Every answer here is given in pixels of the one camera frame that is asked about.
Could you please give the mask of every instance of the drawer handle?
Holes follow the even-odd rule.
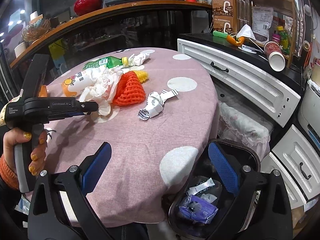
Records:
[[[225,70],[223,70],[223,69],[221,69],[221,68],[219,68],[219,67],[215,66],[213,61],[210,63],[210,65],[211,65],[212,67],[214,67],[214,68],[218,69],[218,70],[221,70],[221,71],[224,71],[224,72],[227,72],[227,73],[229,72],[229,69],[228,69],[228,68],[226,68]]]
[[[302,170],[302,165],[303,165],[303,163],[300,163],[300,171],[301,171],[303,177],[305,179],[309,180],[311,178],[311,175],[309,175],[309,176],[306,175],[306,173]]]

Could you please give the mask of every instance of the purple plastic wrapper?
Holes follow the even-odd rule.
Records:
[[[181,201],[179,210],[186,219],[210,224],[218,208],[197,196],[189,195]]]

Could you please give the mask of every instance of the green foam roller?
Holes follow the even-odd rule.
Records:
[[[217,37],[221,37],[221,38],[227,38],[228,33],[222,33],[222,32],[218,32],[218,31],[213,31],[213,36],[217,36]]]

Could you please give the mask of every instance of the gray grip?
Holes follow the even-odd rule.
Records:
[[[31,153],[39,144],[39,136],[44,130],[43,124],[32,126],[32,138],[29,142],[19,143],[14,146],[14,160],[16,164],[19,189],[21,193],[30,192],[34,189],[36,177],[29,171],[32,162]]]

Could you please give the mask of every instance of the barcode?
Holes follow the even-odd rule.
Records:
[[[105,63],[107,63],[108,59],[102,59],[102,60],[99,60],[99,65],[103,65]]]

